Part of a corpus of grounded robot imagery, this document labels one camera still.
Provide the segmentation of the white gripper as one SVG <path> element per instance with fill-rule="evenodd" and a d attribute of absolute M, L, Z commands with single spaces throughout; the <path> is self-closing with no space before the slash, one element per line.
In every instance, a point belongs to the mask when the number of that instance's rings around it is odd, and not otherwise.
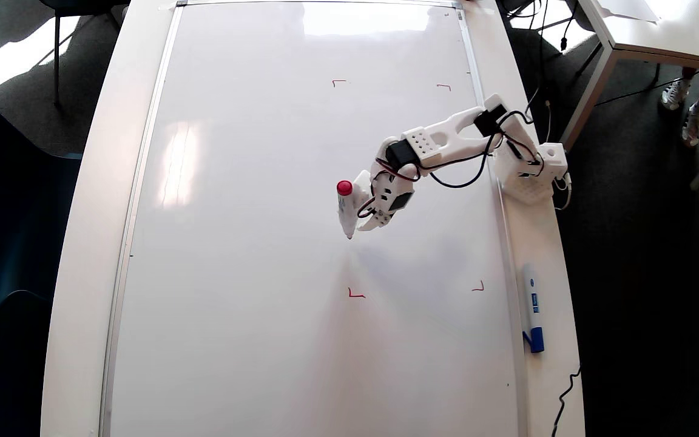
<path fill-rule="evenodd" d="M 372 215 L 359 221 L 357 231 L 367 232 L 386 226 L 392 215 L 407 205 L 418 180 L 418 166 L 407 163 L 394 169 L 385 160 L 375 160 L 369 171 L 361 171 L 353 180 L 353 203 L 371 202 Z"/>

